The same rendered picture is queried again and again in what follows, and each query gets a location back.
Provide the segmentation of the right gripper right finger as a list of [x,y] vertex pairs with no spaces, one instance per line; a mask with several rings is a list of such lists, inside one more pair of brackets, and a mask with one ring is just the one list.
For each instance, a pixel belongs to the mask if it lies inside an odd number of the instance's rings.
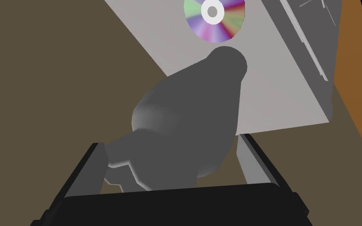
[[274,183],[288,192],[292,191],[250,134],[238,135],[236,154],[247,184]]

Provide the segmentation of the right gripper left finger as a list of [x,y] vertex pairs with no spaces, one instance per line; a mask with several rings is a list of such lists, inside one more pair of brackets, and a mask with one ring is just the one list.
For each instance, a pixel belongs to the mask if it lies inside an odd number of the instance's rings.
[[103,143],[93,143],[54,198],[50,209],[66,197],[96,195],[108,168],[108,157]]

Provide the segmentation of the grey bottle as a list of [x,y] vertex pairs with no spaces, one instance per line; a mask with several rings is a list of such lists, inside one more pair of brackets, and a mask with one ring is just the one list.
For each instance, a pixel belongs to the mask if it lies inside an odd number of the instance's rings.
[[123,192],[192,188],[215,172],[238,126],[244,55],[221,46],[140,100],[132,132],[105,145],[105,181]]

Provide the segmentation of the rainbow coloured disc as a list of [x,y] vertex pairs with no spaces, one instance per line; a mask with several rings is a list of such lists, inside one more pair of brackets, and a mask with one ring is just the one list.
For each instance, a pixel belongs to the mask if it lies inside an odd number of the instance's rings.
[[222,43],[232,39],[245,19],[244,0],[184,0],[185,18],[201,39]]

